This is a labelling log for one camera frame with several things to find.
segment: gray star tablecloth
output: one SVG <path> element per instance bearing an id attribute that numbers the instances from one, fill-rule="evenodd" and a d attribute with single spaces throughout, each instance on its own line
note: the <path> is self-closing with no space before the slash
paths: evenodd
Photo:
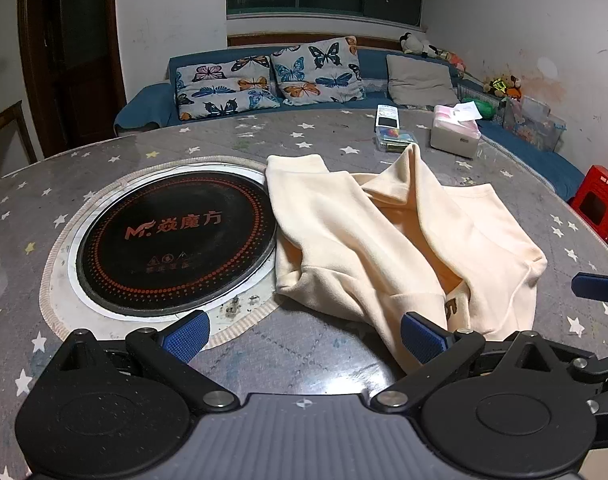
<path id="1" fill-rule="evenodd" d="M 125 174 L 201 155 L 264 162 L 271 154 L 319 153 L 331 171 L 379 173 L 396 156 L 373 143 L 374 110 L 302 110 L 223 118 L 102 142 L 39 162 L 0 180 L 0 479 L 26 464 L 15 414 L 60 341 L 38 304 L 46 258 L 65 222 L 94 192 Z M 547 338 L 608 355 L 608 304 L 575 298 L 579 271 L 608 274 L 608 247 L 539 179 L 481 142 L 465 160 L 428 144 L 432 114 L 401 111 L 423 160 L 447 186 L 490 182 L 546 254 L 534 329 Z M 191 363 L 238 393 L 372 394 L 401 376 L 374 331 L 287 301 L 251 330 Z"/>

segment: white wall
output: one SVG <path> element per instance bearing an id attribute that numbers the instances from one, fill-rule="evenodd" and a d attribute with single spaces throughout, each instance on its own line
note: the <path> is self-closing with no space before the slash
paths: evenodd
<path id="1" fill-rule="evenodd" d="M 38 159 L 44 158 L 32 121 L 26 86 L 21 71 L 20 42 L 17 30 L 17 0 L 0 0 L 0 112 L 22 101 L 24 118 Z"/>
<path id="2" fill-rule="evenodd" d="M 608 0 L 424 0 L 431 43 L 476 76 L 511 70 L 566 120 L 559 153 L 608 168 Z"/>
<path id="3" fill-rule="evenodd" d="M 165 78 L 173 56 L 226 48 L 226 0 L 116 0 L 126 98 Z"/>
<path id="4" fill-rule="evenodd" d="M 328 32 L 338 36 L 366 36 L 370 38 L 384 38 L 398 40 L 409 30 L 423 38 L 423 33 L 413 27 L 395 23 L 385 23 L 382 20 L 371 20 L 350 16 L 295 15 L 277 14 L 273 16 L 228 16 L 228 36 L 240 34 L 259 34 L 262 32 Z"/>

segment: stuffed animal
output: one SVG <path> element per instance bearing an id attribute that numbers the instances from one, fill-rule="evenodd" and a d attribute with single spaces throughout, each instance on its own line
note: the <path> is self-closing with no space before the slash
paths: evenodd
<path id="1" fill-rule="evenodd" d="M 428 40 L 420 40 L 412 32 L 405 33 L 399 38 L 404 54 L 415 54 L 415 56 L 436 58 L 440 52 Z"/>
<path id="2" fill-rule="evenodd" d="M 495 78 L 484 78 L 484 92 L 499 98 L 509 96 L 519 100 L 522 98 L 521 87 L 522 82 L 514 75 L 502 74 Z"/>
<path id="3" fill-rule="evenodd" d="M 404 54 L 417 54 L 417 56 L 421 56 L 421 53 L 423 53 L 423 43 L 411 32 L 407 32 L 399 38 L 399 43 L 402 46 Z"/>
<path id="4" fill-rule="evenodd" d="M 464 64 L 464 60 L 460 56 L 458 56 L 457 54 L 453 54 L 452 52 L 447 52 L 446 50 L 443 50 L 437 57 L 443 59 L 444 61 L 448 61 L 456 69 L 458 69 L 460 77 L 464 76 L 464 73 L 466 72 L 466 65 Z"/>

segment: blue gripper pad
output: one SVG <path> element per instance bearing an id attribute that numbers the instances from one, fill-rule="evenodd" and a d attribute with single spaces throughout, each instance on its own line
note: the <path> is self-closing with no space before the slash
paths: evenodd
<path id="1" fill-rule="evenodd" d="M 209 342 L 209 315 L 195 310 L 164 328 L 160 335 L 162 348 L 188 363 Z"/>
<path id="2" fill-rule="evenodd" d="M 578 298 L 608 303 L 608 276 L 578 272 L 571 280 L 571 290 Z"/>
<path id="3" fill-rule="evenodd" d="M 402 343 L 423 365 L 452 344 L 452 334 L 416 312 L 402 317 Z"/>

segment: small plastic box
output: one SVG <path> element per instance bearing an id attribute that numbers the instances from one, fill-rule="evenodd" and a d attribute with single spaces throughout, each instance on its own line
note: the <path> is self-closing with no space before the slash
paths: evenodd
<path id="1" fill-rule="evenodd" d="M 377 139 L 377 147 L 382 152 L 401 153 L 410 143 L 417 144 L 417 139 L 411 132 L 388 126 L 377 126 L 375 128 L 375 138 Z"/>
<path id="2" fill-rule="evenodd" d="M 553 152 L 566 123 L 552 114 L 532 117 L 515 99 L 508 99 L 504 114 L 504 129 L 526 140 L 541 152 Z"/>

